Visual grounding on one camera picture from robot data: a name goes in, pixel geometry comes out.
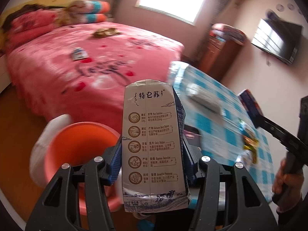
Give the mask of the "person right hand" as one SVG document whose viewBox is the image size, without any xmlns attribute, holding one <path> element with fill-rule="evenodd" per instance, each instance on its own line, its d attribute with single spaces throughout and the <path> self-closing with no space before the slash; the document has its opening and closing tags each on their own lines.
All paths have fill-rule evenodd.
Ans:
<svg viewBox="0 0 308 231">
<path fill-rule="evenodd" d="M 295 174 L 285 173 L 286 163 L 286 158 L 281 160 L 280 168 L 275 176 L 274 184 L 272 187 L 273 193 L 281 194 L 282 186 L 287 186 L 287 191 L 283 194 L 282 198 L 277 203 L 278 207 L 284 210 L 291 209 L 302 199 L 301 188 L 304 182 L 302 169 L 300 169 Z"/>
</svg>

